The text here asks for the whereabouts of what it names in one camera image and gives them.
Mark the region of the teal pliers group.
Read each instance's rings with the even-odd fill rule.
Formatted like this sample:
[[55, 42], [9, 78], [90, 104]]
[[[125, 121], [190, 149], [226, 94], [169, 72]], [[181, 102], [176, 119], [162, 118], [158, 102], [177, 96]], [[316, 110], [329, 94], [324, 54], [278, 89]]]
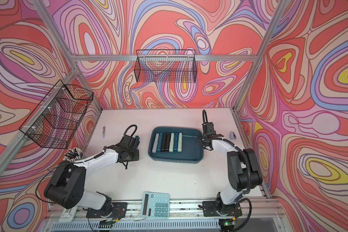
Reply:
[[135, 137], [134, 148], [138, 148], [139, 144], [140, 144], [140, 137], [137, 135]]

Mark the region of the grey pruning pliers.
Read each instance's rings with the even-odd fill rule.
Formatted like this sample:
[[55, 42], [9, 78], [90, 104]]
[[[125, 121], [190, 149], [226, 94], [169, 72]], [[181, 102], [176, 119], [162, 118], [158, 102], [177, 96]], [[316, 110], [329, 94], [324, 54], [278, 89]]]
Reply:
[[156, 134], [155, 136], [155, 140], [152, 146], [152, 153], [156, 153], [157, 152], [157, 147], [158, 147], [158, 142], [159, 142], [159, 133]]

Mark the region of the light green pliers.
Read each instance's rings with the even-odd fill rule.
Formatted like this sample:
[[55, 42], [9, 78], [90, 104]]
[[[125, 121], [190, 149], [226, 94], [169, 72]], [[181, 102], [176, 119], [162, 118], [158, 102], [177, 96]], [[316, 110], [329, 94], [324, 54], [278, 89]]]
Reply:
[[182, 147], [183, 147], [183, 134], [180, 132], [178, 135], [178, 146], [177, 146], [177, 151], [182, 152]]
[[170, 153], [173, 153], [173, 151], [174, 151], [174, 142], [175, 142], [175, 134], [171, 133], [170, 143], [169, 143], [169, 152]]

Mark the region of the black pruning pliers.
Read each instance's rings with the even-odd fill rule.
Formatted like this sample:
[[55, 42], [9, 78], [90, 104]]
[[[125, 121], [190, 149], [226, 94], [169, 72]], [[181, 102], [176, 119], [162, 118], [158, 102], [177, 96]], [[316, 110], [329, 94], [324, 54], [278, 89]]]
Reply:
[[165, 139], [165, 152], [169, 152], [170, 141], [171, 141], [171, 133], [167, 133], [166, 134], [166, 139]]
[[161, 148], [160, 148], [161, 152], [165, 152], [166, 151], [167, 135], [168, 135], [167, 133], [163, 133], [163, 135], [162, 135]]

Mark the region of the teal plastic storage box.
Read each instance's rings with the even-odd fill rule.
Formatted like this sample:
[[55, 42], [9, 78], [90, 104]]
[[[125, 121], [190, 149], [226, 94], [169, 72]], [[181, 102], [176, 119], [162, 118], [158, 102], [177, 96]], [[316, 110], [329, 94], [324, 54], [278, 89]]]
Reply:
[[[183, 147], [182, 152], [159, 152], [152, 153], [152, 146], [157, 133], [182, 133]], [[179, 162], [179, 163], [198, 163], [204, 157], [204, 149], [197, 145], [198, 136], [202, 136], [202, 132], [198, 129], [184, 127], [156, 127], [151, 134], [148, 155], [155, 161]]]

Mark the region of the teal pruning pliers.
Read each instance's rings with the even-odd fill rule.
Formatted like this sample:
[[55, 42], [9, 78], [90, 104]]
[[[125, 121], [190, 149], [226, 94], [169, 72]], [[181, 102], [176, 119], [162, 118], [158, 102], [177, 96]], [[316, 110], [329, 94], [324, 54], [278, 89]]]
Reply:
[[161, 152], [163, 133], [161, 132], [158, 137], [157, 153]]

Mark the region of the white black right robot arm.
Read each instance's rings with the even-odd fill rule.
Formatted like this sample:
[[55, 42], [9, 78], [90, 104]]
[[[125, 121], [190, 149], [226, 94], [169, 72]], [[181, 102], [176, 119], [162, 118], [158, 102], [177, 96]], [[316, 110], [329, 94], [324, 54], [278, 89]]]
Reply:
[[252, 189], [260, 186], [263, 177], [253, 149], [241, 149], [232, 141], [217, 134], [212, 122], [204, 122], [203, 135], [198, 143], [206, 150], [216, 150], [227, 156], [228, 185], [217, 194], [215, 211], [228, 215]]

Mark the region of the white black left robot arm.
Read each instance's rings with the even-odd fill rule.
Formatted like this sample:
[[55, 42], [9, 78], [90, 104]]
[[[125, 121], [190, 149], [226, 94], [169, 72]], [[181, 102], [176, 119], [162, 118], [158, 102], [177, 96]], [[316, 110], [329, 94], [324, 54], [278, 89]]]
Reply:
[[56, 204], [71, 209], [75, 206], [95, 210], [100, 217], [108, 217], [113, 212], [112, 199], [108, 195], [85, 189], [88, 177], [110, 165], [139, 160], [139, 136], [122, 137], [116, 145], [104, 147], [102, 152], [76, 162], [63, 161], [57, 166], [44, 197]]

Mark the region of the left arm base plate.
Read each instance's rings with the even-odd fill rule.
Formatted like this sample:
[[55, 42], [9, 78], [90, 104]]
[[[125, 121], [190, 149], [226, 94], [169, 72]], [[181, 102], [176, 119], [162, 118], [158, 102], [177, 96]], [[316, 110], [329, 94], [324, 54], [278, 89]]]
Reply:
[[87, 210], [86, 218], [112, 218], [112, 219], [122, 219], [126, 215], [127, 211], [127, 202], [112, 202], [111, 204], [111, 210], [103, 211], [101, 210], [95, 210], [89, 208]]

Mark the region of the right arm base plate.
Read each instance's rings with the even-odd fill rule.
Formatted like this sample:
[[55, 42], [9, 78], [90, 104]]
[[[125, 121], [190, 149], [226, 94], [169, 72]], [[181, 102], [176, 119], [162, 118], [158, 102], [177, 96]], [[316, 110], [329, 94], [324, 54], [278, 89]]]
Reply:
[[216, 201], [203, 201], [198, 207], [205, 217], [240, 217], [242, 216], [239, 204], [224, 205]]

